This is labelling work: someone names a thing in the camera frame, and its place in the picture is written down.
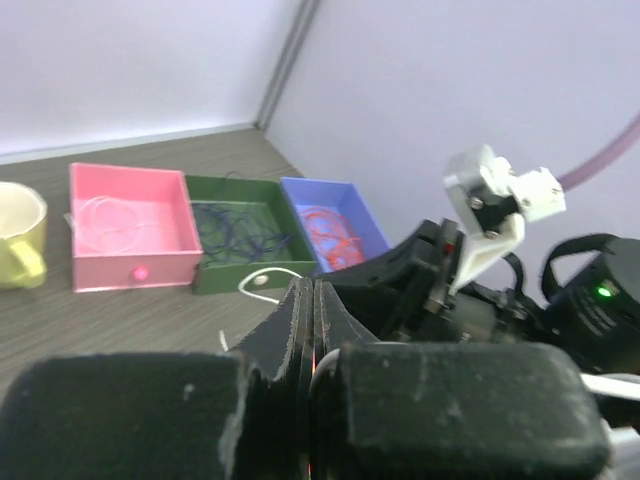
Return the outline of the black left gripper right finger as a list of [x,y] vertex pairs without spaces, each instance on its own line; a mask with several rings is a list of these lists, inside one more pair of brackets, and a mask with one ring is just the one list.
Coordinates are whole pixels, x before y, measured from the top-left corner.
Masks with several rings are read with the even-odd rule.
[[326,341],[315,479],[593,479],[611,446],[579,369],[544,344]]

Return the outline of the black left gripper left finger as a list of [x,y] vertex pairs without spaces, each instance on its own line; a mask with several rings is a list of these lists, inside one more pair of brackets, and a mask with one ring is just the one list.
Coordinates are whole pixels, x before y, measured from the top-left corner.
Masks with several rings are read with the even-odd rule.
[[49,358],[1,406],[5,479],[305,479],[313,285],[224,354]]

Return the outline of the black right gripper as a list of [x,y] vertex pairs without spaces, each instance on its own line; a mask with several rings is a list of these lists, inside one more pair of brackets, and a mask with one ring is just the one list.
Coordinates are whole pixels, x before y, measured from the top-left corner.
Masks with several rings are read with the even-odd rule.
[[472,281],[453,290],[464,234],[456,222],[424,220],[388,252],[353,267],[322,273],[347,311],[380,340],[406,328],[431,342],[514,343],[545,338],[540,307],[524,294],[525,270],[503,257],[512,286],[492,290]]

